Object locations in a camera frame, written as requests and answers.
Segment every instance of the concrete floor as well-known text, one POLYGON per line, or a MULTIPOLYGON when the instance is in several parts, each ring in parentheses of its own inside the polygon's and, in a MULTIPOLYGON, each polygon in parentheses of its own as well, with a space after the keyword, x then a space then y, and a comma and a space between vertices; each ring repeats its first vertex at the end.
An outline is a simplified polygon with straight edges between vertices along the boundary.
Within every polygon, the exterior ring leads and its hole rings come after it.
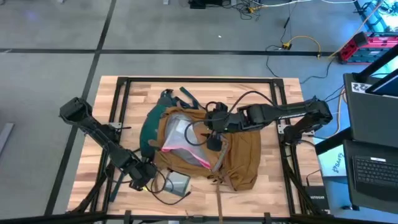
MULTIPOLYGON (((281 1, 270 0, 268 4, 281 1)), ((288 7, 261 11, 258 21, 243 21, 234 9, 190 10, 185 2, 117 0, 104 49, 160 50, 264 50, 279 45, 288 7)), ((0 6, 0 49, 95 49, 108 13, 110 0, 8 0, 0 6)), ((321 1, 300 3, 292 16, 290 35, 310 35, 322 51, 334 51, 357 29, 361 19, 352 4, 321 1)), ((310 40, 297 40, 291 51, 316 51, 310 40)), ((0 127, 16 124, 0 156, 0 219, 44 213, 60 165, 70 127, 58 117, 59 107, 80 96, 93 54, 10 54, 0 52, 0 127)), ((101 55, 90 86, 94 97, 102 75, 198 75, 271 77, 266 56, 254 55, 101 55)), ((272 56, 269 66, 281 77, 325 75, 327 58, 272 56)), ((358 72, 362 65, 332 63, 326 79, 302 85, 304 98, 323 99, 343 83, 342 74, 358 72)), ((337 100, 329 102, 334 112, 337 100)), ((341 124, 349 126, 343 104, 341 124)), ((336 121, 317 132, 328 136, 336 121)), ((73 145, 54 213, 63 213, 83 145, 78 133, 73 145)), ((346 185, 325 182, 332 213, 339 217, 394 222, 398 215, 362 209, 342 211, 349 204, 346 185)))

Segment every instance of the laptop keyboard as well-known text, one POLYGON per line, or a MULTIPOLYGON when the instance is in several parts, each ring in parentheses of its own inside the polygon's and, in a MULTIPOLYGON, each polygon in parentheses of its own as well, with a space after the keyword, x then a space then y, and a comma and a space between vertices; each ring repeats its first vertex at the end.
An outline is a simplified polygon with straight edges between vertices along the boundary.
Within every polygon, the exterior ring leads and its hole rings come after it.
POLYGON ((375 185, 398 187, 398 164, 371 160, 370 157, 354 157, 355 179, 375 185))

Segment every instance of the white cable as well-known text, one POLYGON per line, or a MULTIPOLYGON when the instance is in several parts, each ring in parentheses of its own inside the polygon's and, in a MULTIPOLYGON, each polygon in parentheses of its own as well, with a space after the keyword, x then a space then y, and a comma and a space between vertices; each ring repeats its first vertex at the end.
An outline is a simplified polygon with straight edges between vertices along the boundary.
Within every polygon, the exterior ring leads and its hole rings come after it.
POLYGON ((288 3, 282 3, 282 4, 275 4, 275 5, 265 5, 265 4, 260 4, 260 3, 258 3, 258 2, 256 2, 256 1, 253 1, 253 0, 251 0, 254 4, 257 4, 257 5, 259 5, 259 6, 264 6, 264 7, 277 7, 277 6, 285 6, 285 5, 288 5, 288 4, 293 4, 293 3, 296 3, 296 2, 306 2, 306 1, 312 1, 312 0, 297 0, 297 1, 291 1, 291 2, 288 2, 288 3))
POLYGON ((327 3, 332 3, 332 4, 346 4, 346 3, 353 3, 353 2, 356 2, 358 0, 349 1, 349 2, 331 2, 331 1, 326 1, 326 0, 321 0, 321 1, 327 2, 327 3))

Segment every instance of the wooden table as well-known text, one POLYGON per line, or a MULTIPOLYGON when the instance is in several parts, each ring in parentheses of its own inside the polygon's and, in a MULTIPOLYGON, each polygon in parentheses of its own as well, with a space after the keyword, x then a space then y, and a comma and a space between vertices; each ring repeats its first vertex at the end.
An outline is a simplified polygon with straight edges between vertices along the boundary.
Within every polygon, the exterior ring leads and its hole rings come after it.
MULTIPOLYGON (((93 107, 93 116, 100 123, 106 124, 108 122, 117 78, 115 76, 103 76, 101 78, 93 107)), ((288 103, 303 101, 298 78, 284 78, 284 84, 288 103)), ((206 104, 209 101, 221 101, 230 107, 243 93, 249 90, 260 91, 271 98, 269 85, 263 83, 133 82, 124 120, 124 126, 132 128, 123 130, 121 145, 132 150, 139 147, 139 133, 142 123, 147 113, 155 106, 161 91, 166 88, 174 89, 174 95, 181 97, 185 101, 190 101, 178 90, 181 86, 184 86, 192 93, 201 104, 206 104)), ((121 106, 121 97, 119 97, 118 108, 121 106)), ((238 107, 253 103, 267 102, 259 95, 248 95, 238 107)), ((299 119, 292 119, 292 123, 297 122, 299 119)), ((272 217, 289 217, 275 123, 261 130, 261 146, 259 176, 254 188, 242 192, 233 192, 227 186, 221 186, 224 216, 263 217, 264 212, 269 212, 272 217)), ((68 210, 75 208, 94 185, 101 151, 102 148, 92 138, 86 138, 68 210)), ((305 177, 319 169, 317 155, 313 146, 303 143, 297 146, 297 157, 302 181, 305 183, 305 177)), ((309 180, 311 185, 323 185, 319 172, 311 175, 309 180)), ((115 202, 109 204, 108 213, 124 214, 125 210, 131 210, 134 215, 218 216, 215 184, 205 178, 194 178, 191 179, 190 185, 191 195, 176 205, 168 206, 160 203, 149 192, 137 192, 130 189, 128 184, 124 184, 119 189, 115 202)), ((292 189, 295 209, 299 213, 297 190, 293 184, 292 189)), ((166 202, 174 202, 178 199, 177 196, 167 192, 162 192, 159 197, 166 202)), ((99 203, 102 204, 101 200, 103 197, 100 196, 99 198, 99 203)))

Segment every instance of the red equipment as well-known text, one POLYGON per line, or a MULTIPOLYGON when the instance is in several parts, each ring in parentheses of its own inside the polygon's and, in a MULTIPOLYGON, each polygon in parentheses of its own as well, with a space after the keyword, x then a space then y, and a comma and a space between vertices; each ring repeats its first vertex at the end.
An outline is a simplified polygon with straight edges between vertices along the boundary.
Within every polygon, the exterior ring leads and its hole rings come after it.
POLYGON ((342 64, 373 63, 396 44, 398 44, 398 34, 360 32, 340 50, 339 62, 342 64))

